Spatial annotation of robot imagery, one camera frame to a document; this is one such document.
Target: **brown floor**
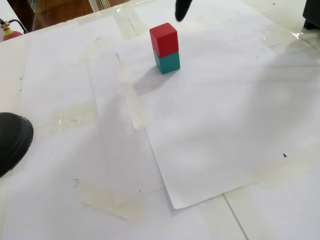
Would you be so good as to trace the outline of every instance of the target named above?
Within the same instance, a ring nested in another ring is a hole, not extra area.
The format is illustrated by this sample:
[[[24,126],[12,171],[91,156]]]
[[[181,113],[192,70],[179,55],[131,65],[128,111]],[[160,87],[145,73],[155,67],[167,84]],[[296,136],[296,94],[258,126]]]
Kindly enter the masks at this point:
[[[116,5],[119,5],[119,4],[124,4],[126,2],[129,2],[130,0],[107,0],[108,2],[108,5],[110,7],[113,7],[113,6],[116,6]]]
[[[93,13],[89,0],[37,0],[35,13],[28,0],[7,1],[29,32]],[[128,1],[107,0],[107,3],[113,7]]]
[[[24,27],[27,31],[32,31],[32,26],[34,23],[34,16],[35,13],[30,7],[27,0],[8,0],[8,3],[10,4],[11,8],[17,15],[17,17],[20,19]]]
[[[88,0],[38,0],[33,30],[93,13]]]

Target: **fire extinguisher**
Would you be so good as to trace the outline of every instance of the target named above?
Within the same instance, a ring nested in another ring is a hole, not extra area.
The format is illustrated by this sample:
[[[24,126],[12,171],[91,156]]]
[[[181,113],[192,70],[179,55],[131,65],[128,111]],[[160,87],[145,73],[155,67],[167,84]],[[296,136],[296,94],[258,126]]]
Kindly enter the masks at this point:
[[[25,29],[25,27],[22,25],[22,23],[19,21],[19,20],[16,20],[16,19],[12,19],[10,21],[3,21],[1,18],[0,18],[0,24],[1,24],[1,28],[3,29],[4,31],[4,37],[3,37],[3,41],[5,40],[8,40],[8,39],[13,39],[15,37],[18,37],[18,36],[21,36],[23,35],[21,32],[18,32],[18,31],[12,31],[10,29],[10,23],[12,22],[18,22],[21,26],[21,28],[23,29],[23,33],[24,34],[27,34],[28,31]]]

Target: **white paper sheet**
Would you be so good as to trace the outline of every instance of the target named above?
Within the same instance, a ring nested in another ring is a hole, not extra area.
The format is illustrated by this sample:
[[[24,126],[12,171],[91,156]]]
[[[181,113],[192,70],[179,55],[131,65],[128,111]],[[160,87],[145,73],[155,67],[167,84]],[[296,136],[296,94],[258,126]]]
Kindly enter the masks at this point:
[[[181,69],[165,75],[149,36],[118,51],[176,209],[254,181],[248,176],[302,143],[291,133],[303,135],[309,106],[319,101],[319,55],[300,40],[283,44],[279,55],[261,43],[263,34],[241,16],[178,33]]]

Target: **stacked blocks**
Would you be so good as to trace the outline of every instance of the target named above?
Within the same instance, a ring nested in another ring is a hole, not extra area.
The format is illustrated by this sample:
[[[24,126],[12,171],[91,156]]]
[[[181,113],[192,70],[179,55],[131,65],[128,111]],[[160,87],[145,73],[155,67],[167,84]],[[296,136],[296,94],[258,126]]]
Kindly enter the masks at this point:
[[[180,68],[177,30],[170,23],[150,29],[155,63],[162,74]]]

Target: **white table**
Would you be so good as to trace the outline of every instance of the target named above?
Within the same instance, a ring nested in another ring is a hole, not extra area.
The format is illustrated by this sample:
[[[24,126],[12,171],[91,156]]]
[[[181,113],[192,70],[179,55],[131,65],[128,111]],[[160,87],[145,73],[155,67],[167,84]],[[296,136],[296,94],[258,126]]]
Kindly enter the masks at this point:
[[[242,187],[193,207],[174,210],[146,133],[134,130],[116,84],[104,83],[102,79],[79,90],[88,95],[86,109],[95,114],[80,127],[56,128],[59,120],[56,114],[71,114],[75,111],[73,105],[55,109],[53,115],[44,117],[22,105],[25,67],[36,35],[50,34],[72,24],[84,26],[75,33],[85,32],[88,26],[88,35],[99,35],[102,31],[101,44],[112,50],[123,39],[132,39],[144,33],[146,27],[158,24],[159,15],[173,18],[173,3],[171,12],[154,12],[153,5],[159,1],[137,3],[128,2],[0,43],[1,55],[6,56],[0,60],[6,68],[0,76],[0,111],[23,115],[35,126],[29,152],[12,172],[0,179],[2,239],[319,239],[319,170],[273,189],[257,185]],[[245,3],[274,22],[268,28],[275,35],[283,29],[301,31],[305,1],[246,0]],[[201,8],[197,0],[191,7]],[[115,20],[117,29],[108,25],[102,29],[101,23],[97,24],[109,18]],[[181,26],[193,31],[203,25],[196,23],[186,18]],[[81,64],[89,68],[103,65],[99,56],[102,48],[95,52],[88,39],[79,42],[84,42],[83,52],[89,49],[93,55],[86,54]],[[313,35],[306,39],[315,49],[319,47]],[[113,69],[113,65],[106,66],[105,71],[116,79]],[[119,205],[127,204],[129,211],[124,211],[128,217],[125,215],[123,219],[119,212],[110,213],[107,203],[84,204],[83,198],[89,190],[87,183],[92,184],[91,189],[102,187]],[[82,184],[82,191],[77,192]]]

